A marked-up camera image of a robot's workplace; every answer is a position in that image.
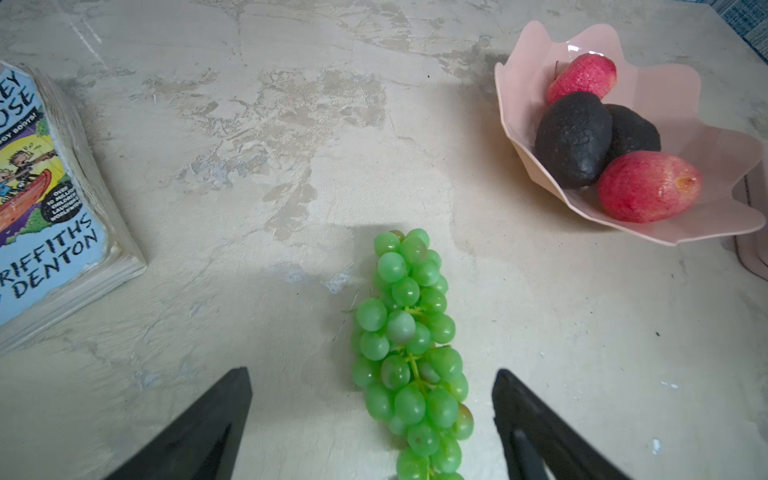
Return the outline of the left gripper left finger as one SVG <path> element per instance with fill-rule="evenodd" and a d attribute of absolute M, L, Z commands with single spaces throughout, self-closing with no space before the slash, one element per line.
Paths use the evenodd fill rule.
<path fill-rule="evenodd" d="M 248 369 L 229 370 L 110 479 L 232 477 L 252 400 Z"/>

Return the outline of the green fake grape bunch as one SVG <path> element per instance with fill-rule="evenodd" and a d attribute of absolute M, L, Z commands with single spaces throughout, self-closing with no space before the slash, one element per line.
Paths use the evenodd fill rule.
<path fill-rule="evenodd" d="M 396 478 L 458 479 L 474 418 L 442 258 L 423 229 L 384 231 L 373 251 L 373 293 L 353 311 L 352 381 L 401 444 Z"/>

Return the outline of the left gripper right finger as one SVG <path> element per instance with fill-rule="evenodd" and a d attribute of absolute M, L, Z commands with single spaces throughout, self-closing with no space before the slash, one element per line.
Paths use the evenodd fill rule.
<path fill-rule="evenodd" d="M 627 477 L 511 371 L 497 372 L 492 402 L 509 478 Z"/>

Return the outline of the dark fake avocado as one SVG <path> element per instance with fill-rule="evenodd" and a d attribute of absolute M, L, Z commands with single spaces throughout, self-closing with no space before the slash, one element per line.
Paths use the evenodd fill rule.
<path fill-rule="evenodd" d="M 608 165 L 613 117 L 590 92 L 563 96 L 548 107 L 538 126 L 535 154 L 563 189 L 595 184 Z"/>
<path fill-rule="evenodd" d="M 608 163 L 635 151 L 661 151 L 661 137 L 653 123 L 628 107 L 605 107 L 612 115 L 612 139 L 605 156 Z"/>

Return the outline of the red fake apple front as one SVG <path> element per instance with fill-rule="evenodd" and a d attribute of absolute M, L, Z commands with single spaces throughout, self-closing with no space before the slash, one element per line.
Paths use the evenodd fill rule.
<path fill-rule="evenodd" d="M 603 172 L 597 192 L 612 218 L 651 223 L 688 210 L 702 191 L 702 176 L 684 159 L 636 151 L 614 160 Z"/>

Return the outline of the red fake apple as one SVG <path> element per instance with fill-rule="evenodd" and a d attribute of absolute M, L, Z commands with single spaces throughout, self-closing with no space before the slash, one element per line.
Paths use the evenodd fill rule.
<path fill-rule="evenodd" d="M 553 104 L 562 97 L 577 92 L 591 93 L 603 100 L 618 79 L 615 63 L 599 54 L 585 53 L 574 59 L 547 89 L 545 101 Z"/>
<path fill-rule="evenodd" d="M 612 218 L 651 223 L 688 210 L 702 191 L 702 176 L 684 159 L 636 151 L 614 160 L 603 172 L 597 192 Z"/>

